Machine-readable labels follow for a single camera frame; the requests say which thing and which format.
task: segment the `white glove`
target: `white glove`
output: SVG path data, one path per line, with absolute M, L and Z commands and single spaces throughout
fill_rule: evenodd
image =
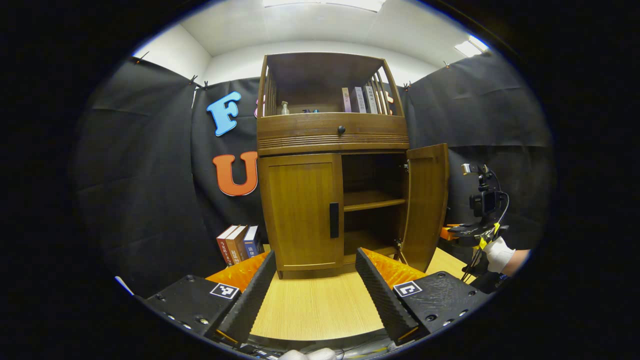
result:
M 501 236 L 490 242 L 483 250 L 489 260 L 487 270 L 491 272 L 502 272 L 502 269 L 511 260 L 513 253 L 516 252 L 516 250 L 509 249 Z
M 335 352 L 330 348 L 322 348 L 307 355 L 297 350 L 289 350 L 279 360 L 336 360 Z

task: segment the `ceiling light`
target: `ceiling light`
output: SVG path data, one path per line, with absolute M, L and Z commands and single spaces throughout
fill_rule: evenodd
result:
M 480 51 L 486 51 L 488 49 L 487 45 L 485 45 L 484 42 L 478 40 L 474 36 L 469 36 L 469 41 L 471 42 L 471 44 L 474 44 L 478 49 L 480 49 Z
M 262 0 L 262 4 L 265 8 L 270 6 L 287 5 L 287 4 L 309 4 L 309 3 L 323 3 L 334 5 L 346 5 L 353 8 L 359 8 L 369 10 L 372 12 L 378 12 L 382 8 L 382 4 L 386 0 Z
M 467 58 L 470 58 L 473 55 L 482 54 L 482 51 L 480 51 L 477 47 L 475 47 L 468 41 L 465 41 L 462 44 L 458 44 L 454 47 L 456 48 L 456 50 L 463 53 Z

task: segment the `letter cutout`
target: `letter cutout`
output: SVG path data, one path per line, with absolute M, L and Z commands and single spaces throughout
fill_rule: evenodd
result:
M 237 121 L 229 119 L 229 115 L 238 116 L 238 107 L 234 101 L 238 101 L 241 98 L 242 95 L 234 91 L 207 107 L 207 111 L 211 112 L 213 121 L 216 123 L 216 136 L 220 136 L 236 127 Z
M 229 196 L 249 195 L 258 186 L 258 152 L 243 152 L 240 155 L 240 158 L 244 160 L 244 167 L 246 169 L 246 182 L 242 185 L 234 183 L 233 174 L 231 172 L 231 163 L 236 160 L 235 156 L 226 154 L 213 158 L 213 163 L 216 165 L 218 188 L 220 188 L 221 192 Z

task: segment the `cabinet shelf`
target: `cabinet shelf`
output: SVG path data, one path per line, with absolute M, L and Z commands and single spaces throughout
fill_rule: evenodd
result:
M 404 202 L 404 199 L 398 199 L 379 190 L 344 193 L 345 212 L 395 206 Z
M 385 241 L 366 230 L 346 231 L 344 233 L 343 265 L 356 262 L 356 249 L 359 247 L 385 256 L 396 253 L 396 247 L 393 246 L 392 240 Z

